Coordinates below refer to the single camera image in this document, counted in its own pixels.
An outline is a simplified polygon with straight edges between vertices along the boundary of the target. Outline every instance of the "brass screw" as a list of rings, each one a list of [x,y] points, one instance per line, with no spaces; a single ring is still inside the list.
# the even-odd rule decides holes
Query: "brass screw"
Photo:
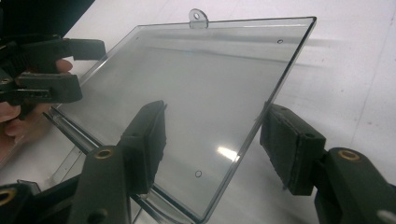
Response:
[[[11,202],[11,200],[17,195],[16,189],[1,189],[0,190],[0,206]]]
[[[338,155],[348,161],[359,161],[361,157],[353,151],[339,150]]]

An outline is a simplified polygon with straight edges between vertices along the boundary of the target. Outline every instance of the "small hole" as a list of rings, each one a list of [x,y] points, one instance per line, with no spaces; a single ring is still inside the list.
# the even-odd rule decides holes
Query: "small hole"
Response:
[[[0,206],[11,202],[15,197],[17,191],[15,189],[2,189],[0,190]]]
[[[2,194],[0,194],[0,201],[3,201],[4,199],[9,197],[9,193],[8,192],[4,192]]]
[[[199,178],[202,175],[202,171],[195,172],[195,177]]]
[[[87,218],[87,223],[89,224],[98,224],[103,222],[107,217],[107,210],[106,209],[99,209],[90,213]]]
[[[100,156],[100,157],[106,157],[106,156],[108,156],[108,154],[110,154],[110,151],[103,150],[103,151],[100,151],[100,152],[98,153],[98,156]]]
[[[307,136],[309,138],[314,138],[315,137],[312,133],[306,133],[305,136]]]
[[[96,159],[102,160],[102,159],[107,159],[113,155],[113,151],[111,149],[104,149],[100,152],[97,152],[94,157]]]

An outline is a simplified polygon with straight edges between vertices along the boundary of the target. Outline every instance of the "clamp jaw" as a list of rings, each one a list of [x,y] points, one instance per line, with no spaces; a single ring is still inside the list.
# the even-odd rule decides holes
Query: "clamp jaw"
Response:
[[[100,60],[101,40],[61,39],[58,35],[19,35],[0,40],[0,103],[21,105],[23,119],[40,103],[72,103],[82,98],[76,75],[58,73],[56,61]]]

